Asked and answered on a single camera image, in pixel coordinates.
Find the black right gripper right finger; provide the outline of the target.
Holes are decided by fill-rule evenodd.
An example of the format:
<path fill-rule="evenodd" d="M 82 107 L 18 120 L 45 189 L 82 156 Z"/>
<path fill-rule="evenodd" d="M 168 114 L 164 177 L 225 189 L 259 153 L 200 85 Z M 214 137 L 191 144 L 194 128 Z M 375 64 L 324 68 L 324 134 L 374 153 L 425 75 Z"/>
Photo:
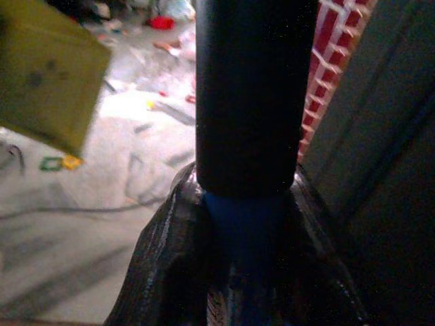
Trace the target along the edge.
<path fill-rule="evenodd" d="M 297 165 L 281 228 L 281 320 L 284 325 L 368 325 L 353 277 L 317 218 L 320 208 Z"/>

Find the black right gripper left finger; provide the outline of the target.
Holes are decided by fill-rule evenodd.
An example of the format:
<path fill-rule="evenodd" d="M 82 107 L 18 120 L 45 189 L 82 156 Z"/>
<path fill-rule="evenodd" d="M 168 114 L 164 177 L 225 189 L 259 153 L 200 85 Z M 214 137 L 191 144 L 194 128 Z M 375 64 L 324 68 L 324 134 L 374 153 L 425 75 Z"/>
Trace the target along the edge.
<path fill-rule="evenodd" d="M 190 163 L 139 235 L 105 325 L 206 325 L 212 225 Z"/>

